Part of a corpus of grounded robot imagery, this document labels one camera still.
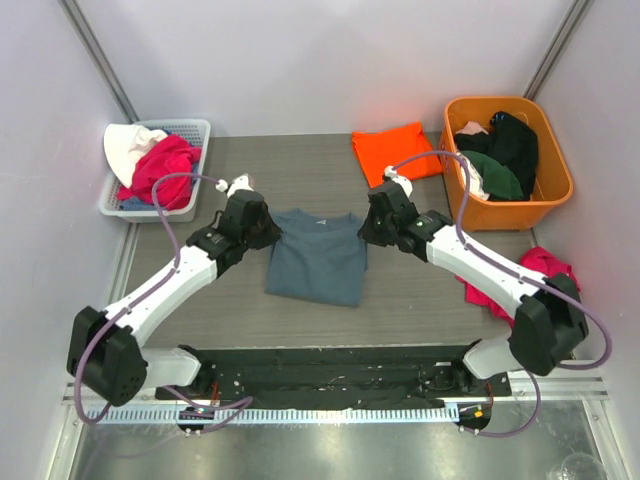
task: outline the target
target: white laundry basket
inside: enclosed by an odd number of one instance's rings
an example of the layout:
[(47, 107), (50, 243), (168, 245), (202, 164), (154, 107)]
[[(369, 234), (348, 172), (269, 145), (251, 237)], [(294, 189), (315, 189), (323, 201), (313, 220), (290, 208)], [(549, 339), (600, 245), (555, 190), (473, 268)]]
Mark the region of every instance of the white laundry basket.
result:
[[(146, 120), (144, 122), (136, 122), (137, 125), (143, 125), (151, 130), (163, 129), (168, 132), (175, 133), (187, 140), (194, 147), (202, 148), (202, 155), (198, 163), (198, 173), (202, 175), (204, 171), (204, 162), (207, 158), (207, 144), (211, 134), (211, 124), (206, 120), (180, 119), (180, 120)], [(191, 199), (189, 204), (178, 210), (165, 211), (167, 220), (170, 222), (190, 222), (196, 214), (196, 200), (200, 184), (202, 180), (197, 179), (191, 191)], [(151, 223), (159, 222), (158, 212), (139, 211), (131, 212), (120, 210), (120, 201), (118, 200), (118, 190), (121, 183), (118, 181), (112, 171), (109, 171), (107, 180), (100, 197), (100, 211), (104, 215), (112, 217), (120, 217), (131, 223)]]

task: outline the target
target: laundry basket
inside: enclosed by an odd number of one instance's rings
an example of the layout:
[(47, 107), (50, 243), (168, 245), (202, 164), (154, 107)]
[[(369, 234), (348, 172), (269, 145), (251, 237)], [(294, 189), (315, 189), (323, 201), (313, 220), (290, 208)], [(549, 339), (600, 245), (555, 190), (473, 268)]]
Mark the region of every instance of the laundry basket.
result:
[[(206, 120), (181, 119), (181, 120), (146, 120), (144, 122), (136, 122), (137, 125), (143, 125), (151, 130), (163, 129), (187, 140), (194, 147), (202, 148), (202, 155), (198, 163), (198, 173), (204, 171), (204, 163), (207, 158), (207, 144), (211, 134), (211, 124)], [(191, 199), (189, 204), (177, 210), (165, 211), (165, 215), (170, 222), (190, 222), (196, 214), (196, 199), (200, 184), (202, 181), (197, 179), (192, 187)], [(151, 211), (124, 211), (120, 210), (120, 201), (118, 200), (118, 190), (122, 184), (109, 171), (107, 180), (100, 197), (100, 211), (104, 215), (123, 218), (131, 223), (151, 223), (159, 222), (158, 212)]]
[[(453, 136), (467, 122), (480, 123), (486, 130), (498, 111), (510, 113), (526, 123), (538, 136), (538, 167), (531, 199), (522, 202), (491, 202), (473, 195), (464, 211), (462, 227), (474, 230), (526, 230), (538, 223), (552, 208), (566, 202), (573, 193), (573, 182), (547, 117), (540, 107), (522, 97), (461, 97), (450, 102), (444, 113), (445, 126), (440, 148), (456, 152)], [(464, 187), (457, 162), (440, 157), (449, 205), (458, 218)]]

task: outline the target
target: black cloth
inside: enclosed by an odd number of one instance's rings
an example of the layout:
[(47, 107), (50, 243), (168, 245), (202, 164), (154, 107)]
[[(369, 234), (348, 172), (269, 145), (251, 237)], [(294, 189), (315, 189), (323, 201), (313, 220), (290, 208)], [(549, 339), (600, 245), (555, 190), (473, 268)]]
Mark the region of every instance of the black cloth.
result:
[(458, 150), (483, 153), (504, 165), (520, 182), (524, 199), (529, 200), (536, 183), (538, 166), (538, 136), (516, 117), (497, 112), (491, 117), (493, 130), (489, 133), (454, 136)]

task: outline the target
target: metal pole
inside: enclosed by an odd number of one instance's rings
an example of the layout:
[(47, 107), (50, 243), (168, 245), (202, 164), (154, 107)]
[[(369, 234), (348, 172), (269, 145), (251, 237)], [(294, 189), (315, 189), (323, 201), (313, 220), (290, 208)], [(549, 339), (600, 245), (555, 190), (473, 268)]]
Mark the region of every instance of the metal pole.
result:
[(120, 107), (120, 110), (122, 110), (124, 116), (131, 123), (140, 120), (140, 117), (138, 117), (138, 114), (133, 108), (129, 97), (127, 97), (124, 88), (122, 88), (120, 80), (118, 80), (118, 77), (111, 67), (109, 60), (107, 60), (107, 57), (104, 54), (104, 51), (102, 50), (98, 39), (91, 30), (91, 27), (89, 26), (89, 23), (87, 22), (87, 19), (82, 13), (82, 10), (78, 6), (76, 0), (59, 0), (59, 2), (65, 13), (67, 14), (69, 21), (73, 25), (73, 28), (80, 36), (80, 40), (87, 49), (87, 52), (93, 60), (93, 63), (98, 68), (98, 71), (109, 87), (109, 90), (111, 90), (111, 94)]
[(584, 15), (587, 13), (587, 10), (592, 3), (593, 0), (574, 0), (562, 21), (562, 25), (560, 25), (560, 28), (553, 38), (551, 45), (549, 45), (538, 70), (531, 79), (531, 82), (529, 82), (529, 86), (524, 92), (524, 97), (529, 100), (536, 98), (542, 88), (542, 85), (544, 85), (544, 82), (549, 77), (551, 70), (556, 65), (560, 55), (567, 46), (569, 39), (580, 24), (580, 21), (584, 18)]

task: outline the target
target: clothing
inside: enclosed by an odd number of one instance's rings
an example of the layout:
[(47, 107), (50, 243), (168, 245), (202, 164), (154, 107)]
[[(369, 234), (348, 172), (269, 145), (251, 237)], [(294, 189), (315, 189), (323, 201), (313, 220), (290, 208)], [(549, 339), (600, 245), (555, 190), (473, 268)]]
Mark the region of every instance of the clothing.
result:
[[(194, 163), (191, 169), (191, 173), (198, 173), (198, 167), (200, 162)], [(191, 177), (191, 184), (195, 185), (197, 178)], [(120, 202), (119, 209), (124, 212), (141, 212), (141, 211), (152, 211), (155, 210), (156, 207), (153, 203), (145, 203), (140, 200), (138, 197), (131, 197), (127, 200), (123, 200)]]
[[(520, 259), (520, 265), (530, 270), (544, 273), (547, 277), (553, 277), (558, 273), (564, 273), (571, 278), (571, 280), (576, 282), (576, 286), (578, 285), (578, 280), (573, 275), (571, 265), (561, 262), (554, 257), (552, 253), (549, 253), (542, 247), (533, 247), (527, 251), (527, 253), (525, 253)], [(466, 286), (467, 291), (465, 294), (465, 300), (467, 302), (473, 303), (474, 305), (480, 305), (482, 307), (489, 307), (489, 310), (494, 316), (506, 320), (507, 323), (509, 323), (509, 326), (513, 328), (514, 320), (496, 302), (470, 283), (465, 282), (460, 277), (456, 278)]]
[(520, 182), (507, 167), (482, 153), (465, 150), (462, 154), (482, 176), (482, 190), (491, 195), (491, 200), (523, 200)]
[(536, 182), (538, 136), (506, 112), (497, 112), (491, 118), (491, 125), (493, 131), (489, 134), (456, 134), (458, 149), (484, 153), (507, 167), (518, 179), (524, 200), (529, 200)]
[(480, 125), (478, 122), (467, 122), (467, 124), (464, 127), (462, 127), (460, 130), (458, 130), (456, 133), (464, 133), (466, 135), (475, 135), (476, 133), (488, 134), (489, 132), (487, 132), (484, 128), (482, 128), (482, 125)]
[(265, 293), (357, 307), (362, 297), (367, 246), (353, 214), (316, 217), (300, 209), (272, 212), (282, 238), (271, 250)]
[[(467, 168), (469, 169), (469, 174), (471, 177), (471, 184), (469, 186), (469, 193), (471, 195), (475, 195), (482, 200), (488, 200), (489, 194), (486, 193), (482, 188), (482, 176), (476, 170), (476, 167), (473, 166), (473, 163), (469, 161), (469, 159), (462, 153), (458, 152), (458, 155), (462, 157), (462, 160), (466, 162)], [(464, 173), (464, 169), (462, 167), (458, 167), (461, 170), (462, 174), (462, 187), (466, 187), (467, 185), (467, 176)]]
[[(177, 135), (169, 135), (138, 161), (131, 188), (120, 187), (118, 200), (138, 197), (152, 204), (153, 184), (170, 173), (191, 172), (193, 164), (200, 161), (201, 154), (202, 149), (191, 147)], [(192, 183), (189, 177), (165, 180), (157, 189), (158, 203), (168, 210), (186, 207), (191, 198)]]
[[(385, 167), (397, 165), (409, 157), (433, 150), (422, 132), (420, 122), (380, 133), (354, 132), (352, 143), (371, 188), (383, 183)], [(398, 173), (409, 180), (416, 180), (442, 173), (442, 165), (434, 155), (400, 167)]]
[(112, 123), (104, 131), (104, 153), (120, 183), (131, 188), (133, 172), (140, 159), (167, 138), (163, 130), (149, 130), (142, 125)]

